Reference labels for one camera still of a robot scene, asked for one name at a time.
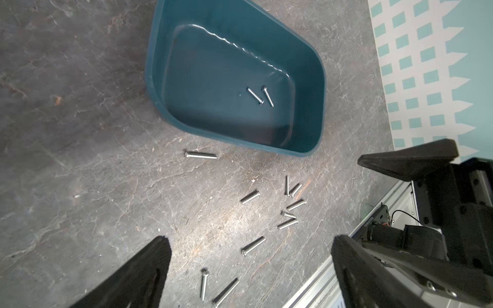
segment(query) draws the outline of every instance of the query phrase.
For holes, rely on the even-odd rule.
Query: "screw hole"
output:
[[[476,258],[472,259],[472,266],[474,266],[477,269],[483,268],[483,264],[481,263],[481,261],[479,261],[479,259]]]

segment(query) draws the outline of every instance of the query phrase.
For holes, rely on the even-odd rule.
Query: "black cable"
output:
[[[415,218],[414,218],[413,216],[411,216],[409,213],[406,213],[406,212],[401,211],[401,210],[399,210],[399,209],[396,209],[396,210],[394,211],[394,213],[392,213],[392,218],[390,219],[390,225],[392,225],[392,222],[394,221],[394,214],[395,214],[395,212],[403,212],[404,214],[408,215],[409,217],[411,217],[411,218],[413,218],[414,220],[416,220],[417,222],[419,222],[419,224],[420,224],[420,225],[423,225],[423,224],[421,223],[421,221],[419,221],[419,220],[415,219]]]

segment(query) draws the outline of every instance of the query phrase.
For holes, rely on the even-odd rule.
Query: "teal and white patterned wall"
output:
[[[493,0],[368,0],[394,148],[493,159]]]

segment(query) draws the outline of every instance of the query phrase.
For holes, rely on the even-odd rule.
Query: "gray marble surface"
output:
[[[327,74],[325,131],[310,157],[183,133],[146,94],[155,1],[0,2],[0,301],[68,307],[157,235],[173,257],[162,307],[279,307],[395,182],[356,165],[391,150],[365,0],[258,0],[311,43]],[[185,159],[183,150],[218,160]],[[279,231],[284,176],[300,223]],[[263,196],[238,200],[259,189]],[[267,241],[247,257],[242,246]],[[210,279],[202,303],[200,269]]]

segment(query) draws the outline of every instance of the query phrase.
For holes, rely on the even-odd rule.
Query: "metal screw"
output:
[[[240,280],[238,278],[235,278],[235,280],[233,280],[233,282],[230,284],[231,286],[225,290],[225,293],[220,298],[218,298],[216,302],[214,302],[214,307],[219,307],[222,301],[224,301],[224,299],[233,291],[233,289],[236,288],[238,283],[240,283]]]
[[[289,175],[286,175],[286,191],[284,194],[289,196]]]
[[[199,153],[199,152],[188,152],[188,151],[185,151],[185,157],[217,159],[217,156],[214,154]]]
[[[286,209],[288,211],[291,211],[291,210],[294,210],[295,208],[299,207],[300,205],[303,205],[303,204],[306,204],[307,202],[303,199],[300,199],[298,201],[296,201],[295,203],[291,204],[290,206],[288,206]]]
[[[258,101],[259,104],[263,104],[264,103],[264,100],[261,99],[260,97],[257,96],[257,94],[255,94],[249,87],[246,87],[246,90],[253,96],[255,97],[255,99]]]
[[[281,211],[281,215],[286,216],[286,217],[296,218],[296,216],[294,216],[293,214],[285,212],[285,211]]]
[[[283,222],[280,225],[278,225],[278,229],[282,230],[284,228],[287,228],[287,227],[292,226],[292,225],[297,224],[297,223],[298,223],[298,219],[293,218],[293,219],[290,219],[290,220]]]
[[[291,189],[291,191],[289,192],[289,196],[291,198],[294,198],[294,195],[298,192],[298,190],[300,190],[300,188],[301,188],[301,183],[296,184],[296,186],[293,189]]]
[[[243,199],[240,200],[240,202],[242,204],[245,204],[251,200],[253,200],[254,198],[257,198],[258,196],[260,196],[260,192],[258,190],[255,190],[254,192],[252,192],[251,194],[249,194],[248,196],[244,197]]]
[[[429,280],[428,280],[428,281],[426,282],[426,286],[427,286],[427,287],[428,287],[428,289],[430,289],[431,291],[436,291],[435,286],[433,285],[433,282],[431,282],[431,281],[429,281]]]
[[[447,291],[447,294],[450,295],[450,296],[453,296],[453,297],[457,297],[457,293],[452,291],[452,290],[449,290],[449,289],[446,289]]]
[[[245,246],[245,248],[242,249],[243,256],[246,257],[249,252],[251,252],[252,250],[257,248],[263,242],[265,242],[265,237],[259,237],[258,239],[256,239],[252,243]]]
[[[264,92],[265,96],[267,97],[267,100],[269,101],[269,104],[271,104],[272,107],[274,107],[274,104],[272,103],[272,99],[269,95],[269,92],[267,92],[267,87],[263,86],[262,91]]]
[[[202,300],[204,300],[206,298],[207,276],[209,276],[209,271],[206,269],[203,269],[202,270],[202,289],[200,291],[200,298]]]

